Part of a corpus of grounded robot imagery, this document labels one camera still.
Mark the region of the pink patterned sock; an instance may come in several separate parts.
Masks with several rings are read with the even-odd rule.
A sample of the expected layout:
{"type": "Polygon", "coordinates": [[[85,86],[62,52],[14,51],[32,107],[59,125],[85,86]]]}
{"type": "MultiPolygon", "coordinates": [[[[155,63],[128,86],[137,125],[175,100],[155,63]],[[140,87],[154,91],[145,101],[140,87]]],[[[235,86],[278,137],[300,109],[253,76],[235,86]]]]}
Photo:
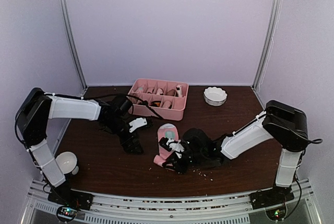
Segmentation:
{"type": "Polygon", "coordinates": [[[171,123],[163,124],[158,128],[158,147],[159,153],[154,157],[154,164],[163,167],[168,157],[173,153],[173,149],[168,146],[174,141],[178,141],[178,131],[175,125],[171,123]]]}

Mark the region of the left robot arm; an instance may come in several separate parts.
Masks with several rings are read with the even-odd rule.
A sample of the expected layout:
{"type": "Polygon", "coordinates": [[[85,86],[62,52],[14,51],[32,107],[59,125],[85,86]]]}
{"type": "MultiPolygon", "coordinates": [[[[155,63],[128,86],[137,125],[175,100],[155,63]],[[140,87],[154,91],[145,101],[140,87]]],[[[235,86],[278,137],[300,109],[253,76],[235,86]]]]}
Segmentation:
{"type": "Polygon", "coordinates": [[[136,130],[147,126],[148,120],[138,117],[127,123],[123,119],[132,107],[130,95],[116,94],[112,101],[102,97],[83,98],[46,93],[33,88],[15,116],[15,134],[51,186],[51,192],[63,205],[75,201],[75,193],[61,171],[47,144],[47,123],[52,119],[81,119],[98,121],[119,137],[128,154],[141,155],[144,150],[136,130]]]}

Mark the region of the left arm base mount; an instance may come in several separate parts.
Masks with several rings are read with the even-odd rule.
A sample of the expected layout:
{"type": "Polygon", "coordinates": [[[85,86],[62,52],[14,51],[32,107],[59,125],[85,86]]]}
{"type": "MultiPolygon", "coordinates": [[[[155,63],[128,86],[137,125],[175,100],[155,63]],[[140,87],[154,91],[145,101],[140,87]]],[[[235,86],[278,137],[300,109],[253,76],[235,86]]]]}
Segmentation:
{"type": "Polygon", "coordinates": [[[75,191],[69,187],[51,188],[51,192],[47,197],[48,201],[60,205],[69,206],[74,209],[90,210],[93,195],[75,191]]]}

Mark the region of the brown cream striped sock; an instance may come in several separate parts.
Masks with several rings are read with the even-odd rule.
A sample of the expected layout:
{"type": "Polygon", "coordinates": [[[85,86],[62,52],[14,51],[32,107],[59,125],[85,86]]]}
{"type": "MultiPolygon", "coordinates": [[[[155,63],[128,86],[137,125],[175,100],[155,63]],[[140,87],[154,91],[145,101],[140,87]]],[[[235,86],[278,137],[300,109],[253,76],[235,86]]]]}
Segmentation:
{"type": "Polygon", "coordinates": [[[175,87],[175,90],[176,90],[177,96],[181,98],[183,96],[183,94],[182,94],[182,85],[177,85],[175,87]]]}

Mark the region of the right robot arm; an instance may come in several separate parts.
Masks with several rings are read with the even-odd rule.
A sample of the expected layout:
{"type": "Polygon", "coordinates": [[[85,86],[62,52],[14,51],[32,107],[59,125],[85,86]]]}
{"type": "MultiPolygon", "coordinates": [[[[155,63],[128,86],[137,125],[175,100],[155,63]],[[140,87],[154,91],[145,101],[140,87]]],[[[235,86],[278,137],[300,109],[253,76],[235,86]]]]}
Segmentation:
{"type": "Polygon", "coordinates": [[[273,188],[266,191],[268,200],[273,204],[280,203],[290,192],[306,148],[323,142],[321,138],[309,139],[307,117],[303,111],[276,100],[270,100],[266,108],[244,127],[215,140],[198,128],[187,130],[179,138],[171,134],[172,128],[172,124],[159,127],[159,154],[153,161],[180,174],[184,174],[191,164],[219,167],[225,161],[275,139],[282,151],[273,188]]]}

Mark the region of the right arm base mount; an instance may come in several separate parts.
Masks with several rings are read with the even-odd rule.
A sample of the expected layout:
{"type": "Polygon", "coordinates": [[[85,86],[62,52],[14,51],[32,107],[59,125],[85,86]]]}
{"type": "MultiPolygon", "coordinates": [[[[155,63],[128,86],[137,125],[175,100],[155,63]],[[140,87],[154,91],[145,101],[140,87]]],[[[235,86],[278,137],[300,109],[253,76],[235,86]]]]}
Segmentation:
{"type": "Polygon", "coordinates": [[[291,201],[294,194],[290,187],[273,187],[253,192],[249,194],[249,199],[253,209],[260,209],[291,201]]]}

